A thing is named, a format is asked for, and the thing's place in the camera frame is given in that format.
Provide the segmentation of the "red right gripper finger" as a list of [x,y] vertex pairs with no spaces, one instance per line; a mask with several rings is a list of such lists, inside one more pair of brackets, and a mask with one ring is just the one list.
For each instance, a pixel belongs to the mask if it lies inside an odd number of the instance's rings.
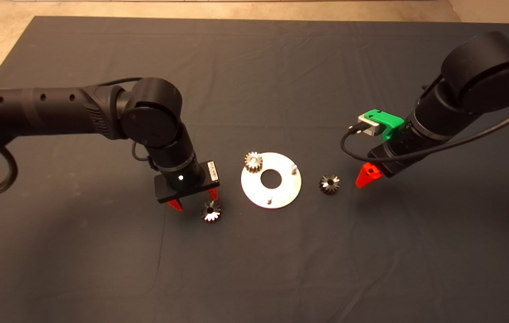
[[382,177],[382,172],[372,163],[364,163],[355,180],[357,188],[363,188]]

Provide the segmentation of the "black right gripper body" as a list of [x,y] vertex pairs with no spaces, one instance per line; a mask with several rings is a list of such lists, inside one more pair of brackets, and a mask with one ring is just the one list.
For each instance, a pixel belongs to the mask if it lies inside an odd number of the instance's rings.
[[[421,126],[416,118],[407,118],[398,130],[384,143],[374,147],[368,152],[372,159],[387,159],[417,153],[442,145],[450,140],[450,136],[433,133]],[[429,154],[419,155],[416,158],[390,162],[373,163],[384,176],[390,178],[406,168],[418,163]]]

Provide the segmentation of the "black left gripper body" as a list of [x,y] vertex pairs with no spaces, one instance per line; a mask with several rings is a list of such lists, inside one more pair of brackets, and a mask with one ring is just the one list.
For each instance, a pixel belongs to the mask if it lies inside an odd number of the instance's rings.
[[193,159],[178,171],[160,172],[154,177],[155,198],[160,204],[218,188],[220,180],[214,160],[198,163]]

